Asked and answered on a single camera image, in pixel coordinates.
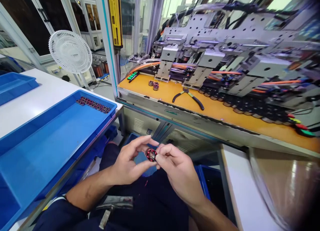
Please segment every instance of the fan grille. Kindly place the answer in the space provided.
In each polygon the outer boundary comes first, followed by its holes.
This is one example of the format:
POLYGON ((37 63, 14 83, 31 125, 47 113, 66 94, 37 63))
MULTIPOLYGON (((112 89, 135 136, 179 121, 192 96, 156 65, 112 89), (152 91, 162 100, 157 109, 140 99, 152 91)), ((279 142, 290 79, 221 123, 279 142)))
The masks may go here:
POLYGON ((78 34, 59 30, 49 40, 49 50, 54 61, 74 74, 86 72, 92 64, 92 53, 85 40, 78 34))

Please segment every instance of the hand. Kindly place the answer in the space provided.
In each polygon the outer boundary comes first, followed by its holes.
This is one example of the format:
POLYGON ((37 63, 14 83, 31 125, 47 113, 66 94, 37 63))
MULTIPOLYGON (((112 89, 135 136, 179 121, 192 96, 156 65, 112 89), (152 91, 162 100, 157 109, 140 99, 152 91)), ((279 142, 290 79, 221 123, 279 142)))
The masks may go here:
POLYGON ((166 171, 177 195, 192 208, 205 203, 206 198, 191 158, 172 144, 161 144, 156 151, 156 161, 166 171))
POLYGON ((155 166, 156 162, 148 160, 139 163, 133 161, 138 152, 145 152, 149 147, 147 144, 158 146, 159 143, 151 139, 151 135, 141 136, 132 140, 129 144, 122 147, 116 162, 111 168, 111 177, 113 185, 132 184, 148 168, 155 166))

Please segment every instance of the pliers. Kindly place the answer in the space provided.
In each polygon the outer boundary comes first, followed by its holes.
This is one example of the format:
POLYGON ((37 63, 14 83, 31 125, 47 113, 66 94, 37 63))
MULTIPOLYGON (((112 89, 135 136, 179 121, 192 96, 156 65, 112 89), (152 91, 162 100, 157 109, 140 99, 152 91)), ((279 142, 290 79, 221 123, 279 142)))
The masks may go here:
POLYGON ((191 98, 194 99, 195 102, 197 102, 197 104, 199 105, 200 109, 201 109, 201 110, 204 110, 203 104, 200 102, 200 100, 198 100, 197 98, 195 98, 194 95, 189 92, 189 88, 186 88, 186 87, 183 87, 183 91, 182 91, 181 93, 179 93, 179 94, 176 94, 176 95, 173 97, 172 103, 174 103, 174 101, 176 100, 176 98, 177 98, 178 96, 182 95, 183 93, 187 93, 188 95, 190 95, 191 98))

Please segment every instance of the door handle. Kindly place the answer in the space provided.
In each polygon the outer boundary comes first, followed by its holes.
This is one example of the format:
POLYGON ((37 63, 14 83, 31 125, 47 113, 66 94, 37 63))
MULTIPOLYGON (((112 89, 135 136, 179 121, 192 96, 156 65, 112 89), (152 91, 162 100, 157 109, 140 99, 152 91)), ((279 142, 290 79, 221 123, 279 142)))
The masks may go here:
POLYGON ((43 16, 43 21, 44 21, 44 22, 49 22, 49 21, 50 21, 50 20, 48 19, 48 16, 47 16, 46 12, 44 11, 44 9, 39 9, 39 8, 38 8, 38 11, 42 14, 42 16, 43 16))

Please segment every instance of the orange work surface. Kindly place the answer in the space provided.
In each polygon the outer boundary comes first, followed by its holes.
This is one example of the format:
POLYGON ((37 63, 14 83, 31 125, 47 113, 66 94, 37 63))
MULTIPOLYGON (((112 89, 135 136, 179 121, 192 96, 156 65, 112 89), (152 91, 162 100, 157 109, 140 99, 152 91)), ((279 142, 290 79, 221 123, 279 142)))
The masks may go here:
MULTIPOLYGON (((148 85, 149 80, 153 80, 153 77, 140 74, 131 83, 127 79, 124 79, 119 84, 119 87, 157 100, 161 99, 163 102, 170 104, 173 104, 173 97, 182 92, 181 84, 174 82, 159 82, 159 90, 154 91, 153 87, 148 85)), ((266 123, 252 116, 237 114, 231 107, 224 106, 223 102, 205 97, 197 90, 190 89, 189 91, 203 104, 203 111, 188 94, 182 94, 176 98, 174 105, 217 120, 223 119, 226 123, 320 153, 319 138, 304 137, 297 134, 291 127, 282 124, 266 123)))

